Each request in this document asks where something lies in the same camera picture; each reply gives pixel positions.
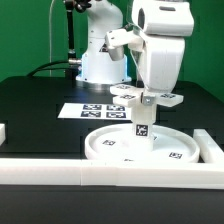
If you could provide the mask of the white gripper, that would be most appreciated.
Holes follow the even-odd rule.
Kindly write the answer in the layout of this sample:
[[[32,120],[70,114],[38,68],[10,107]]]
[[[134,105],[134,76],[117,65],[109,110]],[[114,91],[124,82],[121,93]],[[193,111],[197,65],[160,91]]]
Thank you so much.
[[[141,103],[152,106],[156,95],[150,92],[170,93],[177,81],[185,49],[179,37],[147,36],[137,62],[145,88]]]

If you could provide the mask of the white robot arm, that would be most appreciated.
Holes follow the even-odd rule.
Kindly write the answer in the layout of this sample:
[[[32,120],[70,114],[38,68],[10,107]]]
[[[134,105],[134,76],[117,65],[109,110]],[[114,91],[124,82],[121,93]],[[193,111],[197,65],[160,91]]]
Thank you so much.
[[[168,97],[180,71],[185,38],[193,32],[185,0],[130,0],[127,26],[121,11],[108,0],[90,0],[88,47],[78,80],[106,85],[113,102],[127,105],[142,98]]]

